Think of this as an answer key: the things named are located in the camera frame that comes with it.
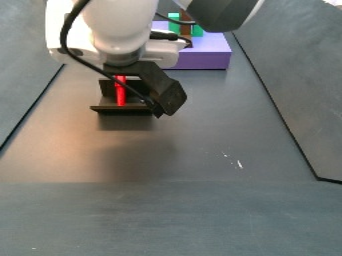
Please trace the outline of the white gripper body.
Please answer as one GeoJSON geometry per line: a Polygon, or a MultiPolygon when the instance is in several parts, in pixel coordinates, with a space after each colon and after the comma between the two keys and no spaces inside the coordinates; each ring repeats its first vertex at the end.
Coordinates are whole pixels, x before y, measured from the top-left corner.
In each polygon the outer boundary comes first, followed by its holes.
{"type": "Polygon", "coordinates": [[[160,68],[177,63],[181,39],[151,39],[152,19],[159,0],[89,0],[67,33],[67,47],[87,62],[128,66],[152,61],[160,68]]]}

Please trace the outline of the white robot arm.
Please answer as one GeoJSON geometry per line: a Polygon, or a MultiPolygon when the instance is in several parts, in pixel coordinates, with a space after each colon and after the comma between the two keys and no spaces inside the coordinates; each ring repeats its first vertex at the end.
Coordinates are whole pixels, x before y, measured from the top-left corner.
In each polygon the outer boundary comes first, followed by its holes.
{"type": "MultiPolygon", "coordinates": [[[[72,24],[67,44],[60,44],[60,32],[80,0],[46,0],[45,44],[59,62],[71,56],[101,65],[127,66],[152,61],[161,68],[177,63],[185,47],[180,39],[152,39],[152,20],[159,0],[89,0],[72,24]]],[[[258,12],[264,0],[172,0],[207,32],[239,29],[258,12]]]]}

